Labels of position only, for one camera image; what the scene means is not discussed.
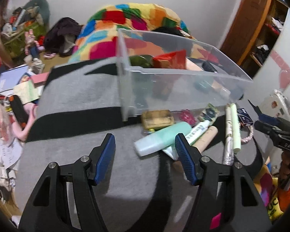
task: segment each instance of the mint green bottle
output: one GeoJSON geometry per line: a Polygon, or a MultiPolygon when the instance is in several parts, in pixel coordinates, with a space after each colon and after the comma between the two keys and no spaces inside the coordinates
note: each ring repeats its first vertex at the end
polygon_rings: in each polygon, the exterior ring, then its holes
{"type": "Polygon", "coordinates": [[[157,152],[174,144],[177,134],[187,135],[191,129],[191,126],[183,121],[156,131],[134,142],[136,153],[141,157],[157,152]]]}

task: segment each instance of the paper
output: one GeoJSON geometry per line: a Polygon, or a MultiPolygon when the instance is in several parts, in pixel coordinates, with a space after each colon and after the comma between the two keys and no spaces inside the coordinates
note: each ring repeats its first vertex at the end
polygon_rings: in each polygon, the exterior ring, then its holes
{"type": "Polygon", "coordinates": [[[39,98],[38,90],[31,81],[26,81],[14,87],[14,94],[19,96],[22,104],[27,104],[39,98]]]}
{"type": "Polygon", "coordinates": [[[14,69],[2,72],[0,75],[0,94],[3,91],[11,90],[18,84],[22,76],[27,71],[28,66],[19,66],[14,69]]]}
{"type": "Polygon", "coordinates": [[[4,168],[7,169],[15,164],[22,154],[22,146],[18,139],[14,139],[13,143],[8,147],[0,139],[0,159],[3,162],[4,168]]]}
{"type": "Polygon", "coordinates": [[[43,90],[44,90],[44,85],[41,85],[36,88],[38,90],[38,95],[39,97],[42,96],[43,90]]]}

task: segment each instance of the plastic storage box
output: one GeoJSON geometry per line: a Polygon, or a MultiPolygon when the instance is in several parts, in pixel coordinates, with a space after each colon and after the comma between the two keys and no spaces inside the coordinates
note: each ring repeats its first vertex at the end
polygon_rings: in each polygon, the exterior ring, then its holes
{"type": "Polygon", "coordinates": [[[145,110],[201,109],[234,102],[252,79],[217,48],[196,40],[148,31],[120,29],[117,40],[117,70],[123,120],[145,110]],[[156,56],[186,50],[199,67],[210,62],[218,73],[185,69],[131,66],[129,56],[156,56]]]}

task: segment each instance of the colorful quilt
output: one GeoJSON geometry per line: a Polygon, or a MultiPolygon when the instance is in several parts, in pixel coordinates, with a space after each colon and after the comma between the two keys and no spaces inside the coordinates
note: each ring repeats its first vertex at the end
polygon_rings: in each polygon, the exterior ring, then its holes
{"type": "Polygon", "coordinates": [[[192,38],[186,24],[168,8],[153,3],[107,6],[95,13],[83,27],[69,63],[115,56],[120,28],[152,31],[162,26],[182,30],[192,38]]]}

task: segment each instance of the wooden door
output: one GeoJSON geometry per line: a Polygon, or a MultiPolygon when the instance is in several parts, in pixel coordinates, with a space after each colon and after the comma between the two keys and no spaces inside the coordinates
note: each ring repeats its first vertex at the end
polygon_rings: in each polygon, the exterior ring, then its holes
{"type": "Polygon", "coordinates": [[[221,51],[237,63],[264,13],[267,0],[242,0],[221,51]]]}

